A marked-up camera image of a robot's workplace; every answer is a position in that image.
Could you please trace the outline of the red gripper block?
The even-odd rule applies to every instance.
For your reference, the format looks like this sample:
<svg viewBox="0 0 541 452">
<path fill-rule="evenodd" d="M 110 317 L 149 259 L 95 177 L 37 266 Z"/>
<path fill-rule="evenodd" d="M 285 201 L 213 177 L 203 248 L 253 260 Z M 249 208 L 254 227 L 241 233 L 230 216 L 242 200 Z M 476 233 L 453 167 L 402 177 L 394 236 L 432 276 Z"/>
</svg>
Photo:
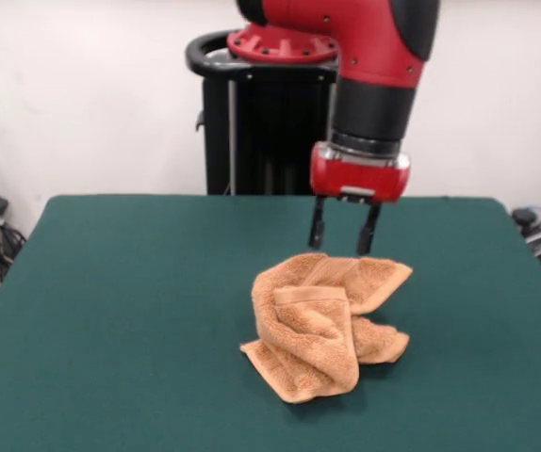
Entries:
<svg viewBox="0 0 541 452">
<path fill-rule="evenodd" d="M 397 202 L 409 180 L 411 161 L 406 154 L 394 159 L 377 159 L 334 149 L 317 142 L 310 158 L 310 185 L 315 198 L 308 246 L 319 249 L 324 237 L 324 205 L 327 197 L 345 196 L 375 202 Z M 372 204 L 359 232 L 356 253 L 370 253 L 382 205 Z"/>
</svg>

